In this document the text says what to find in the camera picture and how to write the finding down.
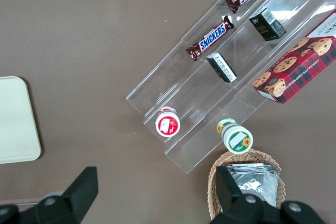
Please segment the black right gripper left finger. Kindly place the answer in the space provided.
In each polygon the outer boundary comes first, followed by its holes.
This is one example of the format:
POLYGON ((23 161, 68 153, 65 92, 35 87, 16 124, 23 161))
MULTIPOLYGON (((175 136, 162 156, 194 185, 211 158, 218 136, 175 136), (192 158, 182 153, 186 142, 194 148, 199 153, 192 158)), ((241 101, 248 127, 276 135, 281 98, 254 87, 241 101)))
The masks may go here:
POLYGON ((60 195, 44 198, 34 207, 37 223, 81 223, 98 195, 97 168, 86 167, 60 195))

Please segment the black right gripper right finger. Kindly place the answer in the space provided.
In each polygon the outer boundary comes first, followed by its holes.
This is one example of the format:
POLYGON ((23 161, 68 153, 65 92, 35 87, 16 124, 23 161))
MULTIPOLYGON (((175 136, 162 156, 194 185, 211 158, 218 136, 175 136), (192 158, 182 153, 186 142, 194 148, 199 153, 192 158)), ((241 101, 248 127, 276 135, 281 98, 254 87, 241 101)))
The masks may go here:
POLYGON ((223 209, 211 223, 281 223, 280 210, 241 192, 228 169, 216 168, 216 191, 223 209))

